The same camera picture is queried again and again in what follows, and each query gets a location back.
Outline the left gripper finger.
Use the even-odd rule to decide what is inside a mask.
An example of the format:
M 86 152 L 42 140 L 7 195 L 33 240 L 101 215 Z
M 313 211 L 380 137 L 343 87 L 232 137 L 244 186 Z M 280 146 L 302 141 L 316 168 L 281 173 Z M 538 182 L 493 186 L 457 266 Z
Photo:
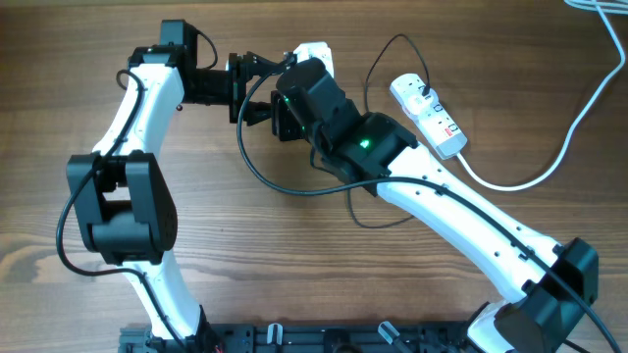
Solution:
M 297 56 L 293 52 L 286 52 L 280 62 L 257 56 L 254 60 L 254 74 L 256 76 L 277 76 L 292 68 L 297 62 Z
M 247 126 L 254 126 L 272 117 L 272 104 L 267 102 L 249 102 L 244 108 L 243 120 Z

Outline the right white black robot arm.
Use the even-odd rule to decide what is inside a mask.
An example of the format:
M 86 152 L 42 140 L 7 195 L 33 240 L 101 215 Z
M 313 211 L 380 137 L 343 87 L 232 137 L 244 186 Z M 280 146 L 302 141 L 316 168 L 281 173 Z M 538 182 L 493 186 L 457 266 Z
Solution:
M 501 299 L 467 329 L 485 352 L 554 352 L 598 297 L 599 257 L 524 227 L 448 172 L 416 136 L 381 113 L 360 114 L 319 59 L 276 83 L 323 165 L 345 184 L 410 213 L 487 276 Z

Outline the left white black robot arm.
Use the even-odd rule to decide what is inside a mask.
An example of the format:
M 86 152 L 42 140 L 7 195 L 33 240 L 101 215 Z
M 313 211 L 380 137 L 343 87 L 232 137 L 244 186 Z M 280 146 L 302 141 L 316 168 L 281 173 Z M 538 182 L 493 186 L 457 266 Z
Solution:
M 235 115 L 246 84 L 277 74 L 280 66 L 248 52 L 232 55 L 224 71 L 200 68 L 202 35 L 184 20 L 163 21 L 159 42 L 135 48 L 120 71 L 129 81 L 109 130 L 91 153 L 74 155 L 67 165 L 71 195 L 57 225 L 58 256 L 78 275 L 129 280 L 151 325 L 125 334 L 124 352 L 214 352 L 220 346 L 174 255 L 178 215 L 158 157 L 183 103 L 225 105 Z

